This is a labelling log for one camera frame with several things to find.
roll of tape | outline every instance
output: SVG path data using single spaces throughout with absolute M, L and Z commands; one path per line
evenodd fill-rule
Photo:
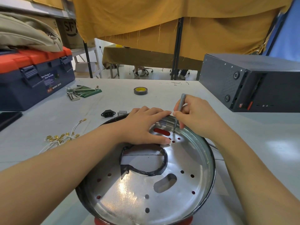
M 146 87 L 136 87 L 133 89 L 133 92 L 136 95 L 145 95 L 148 93 L 148 89 Z

hole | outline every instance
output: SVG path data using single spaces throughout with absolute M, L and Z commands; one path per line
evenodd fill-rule
M 170 132 L 165 131 L 165 130 L 162 130 L 162 129 L 160 129 L 160 128 L 155 128 L 155 129 L 153 129 L 153 131 L 156 132 L 156 133 L 163 134 L 163 135 L 165 135 L 165 136 L 170 136 L 170 135 L 171 135 Z
M 163 164 L 164 156 L 159 145 L 134 145 L 123 152 L 121 165 L 131 165 L 137 170 L 151 172 Z
M 177 177 L 174 174 L 168 174 L 163 179 L 157 181 L 153 185 L 153 189 L 156 193 L 163 193 L 170 189 L 177 181 Z

label on toolbox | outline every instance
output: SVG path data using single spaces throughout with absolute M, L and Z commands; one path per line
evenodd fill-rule
M 44 80 L 44 84 L 47 88 L 47 92 L 51 93 L 55 88 L 58 88 L 62 83 L 59 80 L 59 75 L 57 71 L 52 71 L 41 76 Z

blue toolbox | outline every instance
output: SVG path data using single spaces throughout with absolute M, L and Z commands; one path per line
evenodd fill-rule
M 24 111 L 75 80 L 72 53 L 0 51 L 0 110 Z

black phone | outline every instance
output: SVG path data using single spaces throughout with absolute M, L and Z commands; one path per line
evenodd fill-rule
M 0 113 L 0 131 L 12 124 L 14 121 L 22 117 L 23 113 L 20 111 L 2 112 Z

